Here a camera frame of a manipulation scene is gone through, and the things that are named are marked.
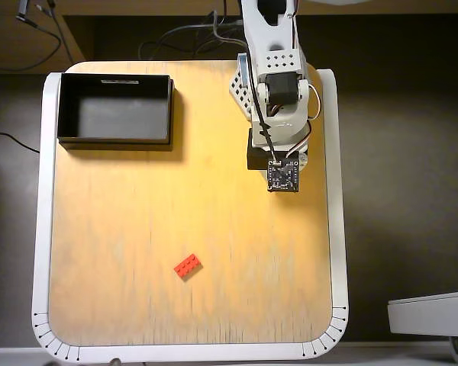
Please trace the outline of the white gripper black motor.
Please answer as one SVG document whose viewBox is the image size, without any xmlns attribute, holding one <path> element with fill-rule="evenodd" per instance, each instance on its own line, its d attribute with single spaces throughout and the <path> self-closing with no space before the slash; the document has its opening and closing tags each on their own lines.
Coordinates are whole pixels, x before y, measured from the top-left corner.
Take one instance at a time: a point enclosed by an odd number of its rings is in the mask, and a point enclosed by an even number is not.
<svg viewBox="0 0 458 366">
<path fill-rule="evenodd" d="M 256 85 L 248 85 L 245 53 L 237 54 L 239 71 L 229 92 L 251 128 L 247 144 L 247 168 L 265 170 L 273 158 L 296 157 L 306 150 L 311 131 L 308 104 L 312 84 L 297 72 L 270 73 Z"/>
</svg>

